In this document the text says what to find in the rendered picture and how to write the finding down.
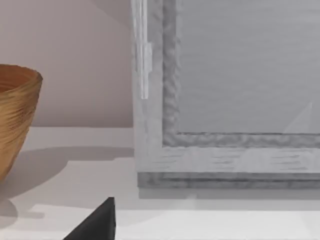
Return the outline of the grey cabinet door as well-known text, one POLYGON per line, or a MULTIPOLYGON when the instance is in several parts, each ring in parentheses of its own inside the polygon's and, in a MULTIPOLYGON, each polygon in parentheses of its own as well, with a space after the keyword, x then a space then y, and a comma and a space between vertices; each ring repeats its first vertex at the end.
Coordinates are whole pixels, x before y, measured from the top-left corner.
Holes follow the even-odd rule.
POLYGON ((163 144, 320 148, 320 0, 163 0, 163 144))

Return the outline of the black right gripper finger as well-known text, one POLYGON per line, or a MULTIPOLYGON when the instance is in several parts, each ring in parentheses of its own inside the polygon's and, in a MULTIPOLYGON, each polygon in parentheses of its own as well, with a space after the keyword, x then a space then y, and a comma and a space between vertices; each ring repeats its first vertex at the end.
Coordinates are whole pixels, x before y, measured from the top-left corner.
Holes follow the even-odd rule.
POLYGON ((115 240, 116 202, 108 197, 62 240, 115 240))

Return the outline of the brown wooden bowl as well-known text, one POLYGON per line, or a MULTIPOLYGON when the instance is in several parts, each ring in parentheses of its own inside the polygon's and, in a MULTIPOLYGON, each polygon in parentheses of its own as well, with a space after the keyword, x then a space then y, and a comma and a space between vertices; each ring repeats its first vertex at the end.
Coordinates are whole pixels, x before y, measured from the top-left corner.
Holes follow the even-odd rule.
POLYGON ((42 75, 31 68, 0 63, 0 181, 22 149, 33 121, 42 75))

